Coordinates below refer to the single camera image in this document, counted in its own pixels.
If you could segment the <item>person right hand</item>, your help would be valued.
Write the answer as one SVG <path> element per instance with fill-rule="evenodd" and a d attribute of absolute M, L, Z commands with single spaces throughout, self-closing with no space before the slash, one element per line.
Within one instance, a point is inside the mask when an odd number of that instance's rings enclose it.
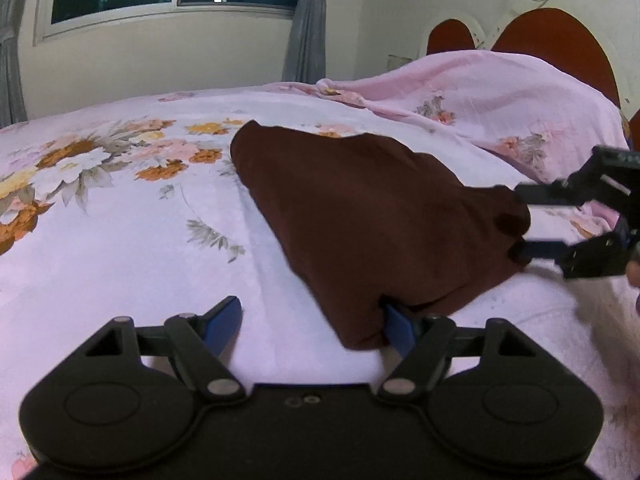
<path fill-rule="evenodd" d="M 631 260 L 626 265 L 625 275 L 630 286 L 640 288 L 640 263 Z"/>

